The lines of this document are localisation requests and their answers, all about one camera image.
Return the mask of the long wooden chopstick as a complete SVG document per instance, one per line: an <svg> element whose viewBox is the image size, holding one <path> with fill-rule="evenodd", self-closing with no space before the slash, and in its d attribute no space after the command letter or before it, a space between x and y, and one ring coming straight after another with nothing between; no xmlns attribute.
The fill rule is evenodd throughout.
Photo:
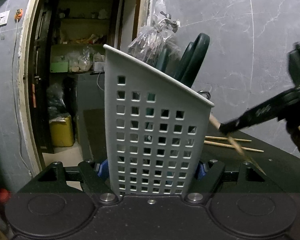
<svg viewBox="0 0 300 240"><path fill-rule="evenodd" d="M210 114L209 117L209 122L216 128L219 130L221 123L212 115ZM247 162L253 164L260 172L262 172L264 175L266 175L266 173L264 172L264 170L262 170L262 168L258 165L258 163L256 161L254 161L254 159L247 154L244 149L242 148L242 146L236 142L234 140L234 138L228 134L225 135L228 142L230 142L230 145L237 151L237 153Z"/></svg>

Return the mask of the white perforated utensil basket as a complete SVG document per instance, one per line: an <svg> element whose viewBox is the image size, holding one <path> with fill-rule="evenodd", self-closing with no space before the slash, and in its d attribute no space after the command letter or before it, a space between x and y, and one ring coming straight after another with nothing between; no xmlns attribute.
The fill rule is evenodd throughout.
<svg viewBox="0 0 300 240"><path fill-rule="evenodd" d="M187 194L213 103L154 67L105 49L104 114L112 191Z"/></svg>

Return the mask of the green handled knife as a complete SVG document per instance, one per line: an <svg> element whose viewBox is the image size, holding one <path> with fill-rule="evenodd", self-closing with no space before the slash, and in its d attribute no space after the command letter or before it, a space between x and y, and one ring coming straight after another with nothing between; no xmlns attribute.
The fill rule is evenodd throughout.
<svg viewBox="0 0 300 240"><path fill-rule="evenodd" d="M169 62L170 50L168 48L164 48L159 55L155 68L163 73L166 72L166 68Z"/></svg>

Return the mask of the green box on shelf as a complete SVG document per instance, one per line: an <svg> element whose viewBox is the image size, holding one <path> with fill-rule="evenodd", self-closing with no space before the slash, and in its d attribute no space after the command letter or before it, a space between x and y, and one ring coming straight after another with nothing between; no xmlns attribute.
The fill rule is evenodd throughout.
<svg viewBox="0 0 300 240"><path fill-rule="evenodd" d="M68 72L69 63L68 62L52 62L50 64L51 73L66 73Z"/></svg>

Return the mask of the hanging plastic bag dark contents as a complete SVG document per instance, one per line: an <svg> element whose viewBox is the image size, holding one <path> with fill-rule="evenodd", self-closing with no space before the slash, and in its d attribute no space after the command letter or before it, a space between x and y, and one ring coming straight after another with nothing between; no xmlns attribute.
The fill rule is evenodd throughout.
<svg viewBox="0 0 300 240"><path fill-rule="evenodd" d="M168 61L179 60L181 55L175 33L166 23L143 26L127 50L128 55L152 67L157 66L163 53Z"/></svg>

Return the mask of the wall tap fixture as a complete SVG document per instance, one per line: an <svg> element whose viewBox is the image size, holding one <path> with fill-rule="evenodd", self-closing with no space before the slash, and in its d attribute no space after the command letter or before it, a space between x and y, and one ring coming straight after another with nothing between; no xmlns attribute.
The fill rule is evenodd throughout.
<svg viewBox="0 0 300 240"><path fill-rule="evenodd" d="M171 28L172 28L172 31L174 33L176 33L178 31L179 26L180 26L180 22L171 20L171 15L166 14L163 11L161 11L160 14L162 16L164 16L164 18L160 22L165 22L167 25L170 25Z"/></svg>

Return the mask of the orange wall hook ornament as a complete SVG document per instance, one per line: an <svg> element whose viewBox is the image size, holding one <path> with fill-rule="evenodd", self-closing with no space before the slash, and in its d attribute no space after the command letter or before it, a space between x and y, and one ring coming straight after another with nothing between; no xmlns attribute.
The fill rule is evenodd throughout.
<svg viewBox="0 0 300 240"><path fill-rule="evenodd" d="M17 9L14 16L15 22L18 23L21 20L22 16L23 16L23 9Z"/></svg>

